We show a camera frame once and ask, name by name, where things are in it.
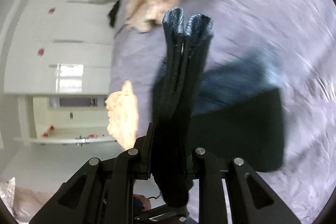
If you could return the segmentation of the black item beside bed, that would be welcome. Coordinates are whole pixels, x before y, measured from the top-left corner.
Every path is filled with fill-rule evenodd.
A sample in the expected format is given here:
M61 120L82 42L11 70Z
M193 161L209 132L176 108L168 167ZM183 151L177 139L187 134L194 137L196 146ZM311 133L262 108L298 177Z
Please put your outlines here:
M109 18L109 25L113 28L116 22L118 10L120 8L121 0L118 0L112 7L112 10L110 10L108 14Z

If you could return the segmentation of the lavender embossed bedspread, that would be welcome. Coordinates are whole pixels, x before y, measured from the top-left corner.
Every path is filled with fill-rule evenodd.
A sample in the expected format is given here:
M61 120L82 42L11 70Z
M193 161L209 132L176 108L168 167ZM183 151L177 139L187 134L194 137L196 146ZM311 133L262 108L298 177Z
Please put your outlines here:
M146 33L129 28L128 2L121 0L116 18L110 91L132 83L139 138L154 123L152 90L166 41L162 22ZM199 212L192 217L199 223L226 223L227 214L234 223L335 223L335 0L179 0L175 7L185 20L212 18L217 46L207 67L266 45L282 71L282 166L259 172L245 159L197 147L199 173L187 205L198 202Z

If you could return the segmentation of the dark navy pants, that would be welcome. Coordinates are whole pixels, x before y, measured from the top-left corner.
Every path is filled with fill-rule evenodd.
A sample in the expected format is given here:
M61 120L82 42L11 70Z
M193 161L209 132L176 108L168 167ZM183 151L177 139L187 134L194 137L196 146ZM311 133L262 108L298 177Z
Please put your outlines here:
M189 201L192 148L222 159L240 157L259 172L282 166L284 118L282 71L274 50L249 48L235 61L206 66L214 39L213 20L185 20L180 7L165 13L166 56L152 90L155 124L151 171L173 208Z

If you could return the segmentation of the peach orange garment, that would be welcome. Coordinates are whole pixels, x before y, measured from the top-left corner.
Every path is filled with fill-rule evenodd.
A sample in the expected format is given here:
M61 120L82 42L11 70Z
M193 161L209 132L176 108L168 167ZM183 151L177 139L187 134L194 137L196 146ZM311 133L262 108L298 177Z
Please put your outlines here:
M112 93L105 101L108 110L108 134L124 149L133 148L138 132L138 100L130 81L125 81L120 91Z

